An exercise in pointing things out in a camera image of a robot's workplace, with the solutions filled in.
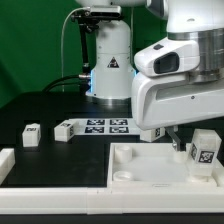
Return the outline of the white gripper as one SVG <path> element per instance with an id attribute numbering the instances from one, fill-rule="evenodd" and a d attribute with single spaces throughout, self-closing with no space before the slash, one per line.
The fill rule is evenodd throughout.
<path id="1" fill-rule="evenodd" d="M 185 74 L 149 78 L 138 73 L 132 84 L 132 115 L 142 130 L 167 127 L 177 152 L 184 144 L 175 126 L 224 116 L 224 78 L 189 84 Z"/>

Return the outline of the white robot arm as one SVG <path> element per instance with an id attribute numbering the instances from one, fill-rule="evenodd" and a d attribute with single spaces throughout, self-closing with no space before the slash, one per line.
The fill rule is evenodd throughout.
<path id="1" fill-rule="evenodd" d="M 224 0 L 131 0 L 167 21 L 136 52 L 132 115 L 143 130 L 224 116 Z"/>

